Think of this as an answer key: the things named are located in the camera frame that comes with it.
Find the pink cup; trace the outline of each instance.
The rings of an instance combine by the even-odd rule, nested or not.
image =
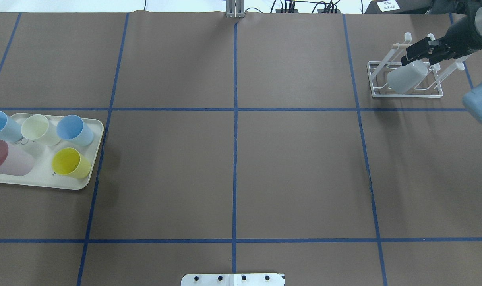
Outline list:
[[[0,174],[23,176],[32,170],[34,158],[17,146],[0,140]]]

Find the blue tape line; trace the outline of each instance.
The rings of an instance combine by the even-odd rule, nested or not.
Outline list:
[[[0,107],[0,110],[31,111],[170,111],[170,112],[235,112],[231,107]],[[465,108],[364,108],[362,112],[466,112]],[[356,112],[350,107],[239,107],[238,112]]]
[[[375,242],[469,242],[482,237],[406,237],[406,238],[237,238],[236,243],[375,243]],[[0,238],[0,243],[85,243],[85,239]],[[95,244],[197,244],[232,243],[230,238],[213,239],[89,239]]]
[[[232,186],[232,273],[237,272],[237,123],[239,106],[237,101],[237,23],[234,24],[234,165]]]
[[[346,17],[345,14],[341,15],[343,17],[343,28],[345,31],[345,41],[346,41],[346,50],[348,54],[348,64],[350,66],[350,77],[352,78],[352,87],[354,89],[354,98],[356,100],[356,108],[357,108],[357,121],[359,123],[359,131],[361,132],[361,143],[363,147],[363,155],[364,155],[364,165],[366,167],[366,171],[368,172],[368,178],[370,180],[370,193],[372,195],[372,212],[373,212],[373,221],[375,224],[375,234],[377,235],[377,246],[379,248],[379,259],[380,259],[380,268],[382,271],[382,281],[384,282],[384,286],[387,286],[387,276],[386,276],[386,266],[384,262],[384,254],[382,252],[382,243],[380,241],[380,230],[379,230],[379,219],[377,218],[377,207],[375,205],[375,195],[373,193],[373,184],[372,184],[372,174],[370,172],[370,163],[368,161],[368,153],[366,151],[366,141],[364,139],[364,130],[361,118],[361,109],[359,107],[359,98],[357,96],[357,85],[356,85],[356,78],[354,75],[354,65],[352,63],[352,53],[350,51],[350,41],[348,40],[348,28],[346,26]]]
[[[82,274],[83,274],[83,266],[85,265],[85,259],[86,259],[86,255],[87,255],[88,240],[89,240],[89,236],[90,236],[90,233],[91,233],[92,217],[94,215],[94,206],[96,204],[96,197],[97,197],[98,186],[99,186],[99,174],[101,172],[101,167],[103,166],[103,158],[105,157],[105,143],[106,143],[106,138],[108,136],[108,128],[110,126],[110,118],[112,116],[112,107],[114,106],[115,91],[116,91],[116,87],[117,87],[117,79],[119,78],[119,70],[121,68],[122,51],[124,49],[124,40],[126,38],[126,30],[128,29],[129,18],[130,18],[130,14],[126,13],[126,19],[124,20],[124,31],[122,32],[121,47],[119,49],[119,58],[117,59],[117,67],[116,67],[116,72],[115,72],[115,77],[114,77],[114,84],[112,86],[112,96],[110,97],[110,108],[108,110],[108,116],[106,118],[105,134],[103,135],[103,141],[102,141],[102,146],[101,146],[101,155],[99,156],[99,163],[98,163],[98,171],[96,172],[96,182],[94,184],[94,192],[92,194],[91,207],[90,207],[90,210],[89,210],[89,219],[87,221],[87,229],[86,229],[86,233],[85,233],[85,242],[83,244],[82,257],[81,257],[81,260],[80,260],[80,268],[79,268],[79,274],[78,274],[78,278],[77,278],[77,286],[81,285],[81,278],[82,278]]]
[[[468,80],[468,85],[470,86],[470,89],[473,89],[474,85],[472,84],[470,73],[468,72],[467,63],[464,62],[464,66],[465,66],[465,75],[467,76],[467,80]]]
[[[378,242],[376,238],[238,238],[237,243],[352,243]]]
[[[360,108],[362,112],[466,112],[465,108]]]
[[[89,239],[89,243],[154,243],[154,244],[185,244],[185,243],[232,243],[232,239]]]
[[[113,111],[169,111],[169,112],[233,112],[234,108],[187,108],[187,107],[114,107]]]
[[[356,108],[271,108],[271,107],[261,107],[261,108],[239,108],[240,112],[355,112],[357,111]]]
[[[108,111],[108,107],[0,107],[0,110],[12,111]]]
[[[382,238],[382,242],[454,242],[482,241],[482,237],[412,237],[412,238]]]
[[[15,32],[17,31],[18,24],[20,23],[20,18],[21,18],[21,13],[19,13],[17,17],[17,21],[15,22],[15,26],[13,27],[12,35],[10,36],[10,40],[8,41],[8,45],[6,46],[6,49],[4,51],[4,54],[1,59],[0,63],[0,75],[1,75],[1,70],[2,67],[4,66],[4,61],[6,60],[6,57],[8,56],[8,51],[10,50],[10,47],[12,46],[13,38],[15,36]]]
[[[451,25],[455,23],[453,20],[453,14],[451,12],[449,13],[449,21],[451,22]]]
[[[84,243],[84,239],[0,238],[0,243]]]

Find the white cup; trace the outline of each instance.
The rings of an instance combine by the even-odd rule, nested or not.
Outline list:
[[[387,75],[389,86],[398,94],[405,94],[428,74],[428,67],[422,60],[414,60],[406,66],[401,66]]]
[[[43,145],[53,146],[61,141],[57,136],[56,127],[48,118],[35,114],[26,119],[21,125],[23,137]]]

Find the brown table surface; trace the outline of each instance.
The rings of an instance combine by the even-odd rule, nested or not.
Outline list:
[[[374,99],[366,74],[450,24],[0,13],[0,110],[106,126],[85,189],[0,184],[0,285],[482,285],[482,125],[461,103],[482,51],[441,99]]]

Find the white tray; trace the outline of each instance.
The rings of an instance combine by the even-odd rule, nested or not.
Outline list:
[[[17,113],[12,115],[19,124],[22,124],[28,117],[33,114]],[[50,122],[57,125],[62,116],[45,115]],[[28,141],[23,138],[22,141],[17,141],[16,146],[22,148],[27,153],[34,157],[34,167],[32,170],[24,176],[13,176],[9,174],[0,174],[0,183],[8,183],[15,185],[28,185],[47,188],[59,188],[67,190],[81,190],[87,186],[91,179],[92,170],[94,169],[94,162],[98,155],[99,145],[101,144],[101,138],[103,137],[103,123],[97,119],[83,118],[92,132],[94,133],[94,139],[88,146],[77,146],[68,141],[61,140],[57,145],[45,146],[33,141]],[[88,177],[83,179],[75,179],[67,176],[60,176],[52,170],[52,159],[57,151],[72,147],[77,149],[83,154],[87,160],[91,163],[91,171]]]

